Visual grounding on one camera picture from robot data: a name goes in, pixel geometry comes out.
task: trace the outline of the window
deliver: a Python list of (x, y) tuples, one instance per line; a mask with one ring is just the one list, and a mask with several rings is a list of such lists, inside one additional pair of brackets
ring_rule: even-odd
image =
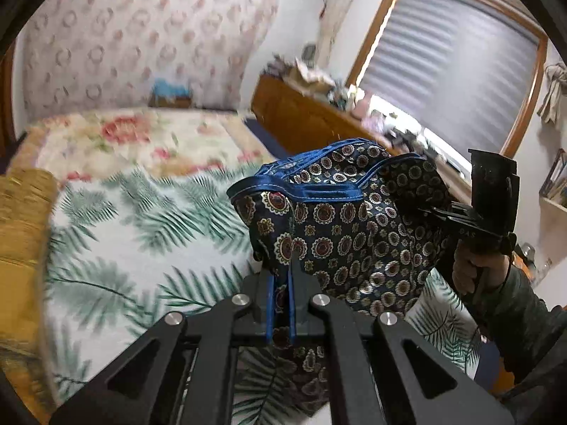
[(543, 78), (547, 37), (492, 0), (383, 0), (347, 84), (409, 115), (464, 159), (513, 156)]

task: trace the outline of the floral bedspread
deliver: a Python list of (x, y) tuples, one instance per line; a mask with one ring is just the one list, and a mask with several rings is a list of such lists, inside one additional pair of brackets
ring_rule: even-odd
[(126, 109), (44, 120), (28, 130), (12, 166), (42, 168), (63, 182), (100, 180), (133, 165), (167, 177), (271, 160), (236, 113)]

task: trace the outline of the white wall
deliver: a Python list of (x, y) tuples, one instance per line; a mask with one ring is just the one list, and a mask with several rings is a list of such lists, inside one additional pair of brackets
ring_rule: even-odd
[(327, 70), (346, 80), (382, 0), (353, 0), (335, 38)]
[(12, 64), (12, 116), (13, 131), (20, 138), (29, 124), (29, 115), (24, 104), (24, 32), (22, 29), (13, 51)]
[(273, 59), (273, 53), (293, 61), (295, 57), (301, 57), (306, 44), (316, 42), (322, 6), (322, 0), (280, 0), (278, 13), (264, 42), (246, 66), (240, 87), (241, 107), (250, 107), (260, 72)]
[[(545, 64), (560, 61), (561, 57), (550, 42)], [(548, 86), (545, 78), (536, 110), (542, 104)], [(541, 201), (539, 189), (558, 149), (566, 145), (567, 127), (562, 130), (542, 124), (540, 117), (534, 113), (514, 157), (520, 176), (520, 203), (515, 231), (519, 241), (527, 241), (535, 247), (538, 266), (542, 266), (548, 258), (553, 263), (548, 276), (535, 289), (549, 308), (567, 305), (567, 214)]]

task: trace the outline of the yellow blanket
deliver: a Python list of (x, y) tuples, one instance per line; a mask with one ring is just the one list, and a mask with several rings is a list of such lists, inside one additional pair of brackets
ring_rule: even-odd
[(41, 289), (56, 199), (56, 181), (46, 171), (15, 169), (0, 177), (0, 367), (44, 424), (55, 404), (41, 361)]

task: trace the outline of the wooden dresser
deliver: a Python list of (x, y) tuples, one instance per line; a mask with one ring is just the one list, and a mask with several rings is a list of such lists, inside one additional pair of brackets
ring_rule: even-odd
[(376, 140), (359, 121), (329, 103), (304, 96), (284, 81), (260, 76), (252, 99), (258, 121), (291, 154), (351, 137)]

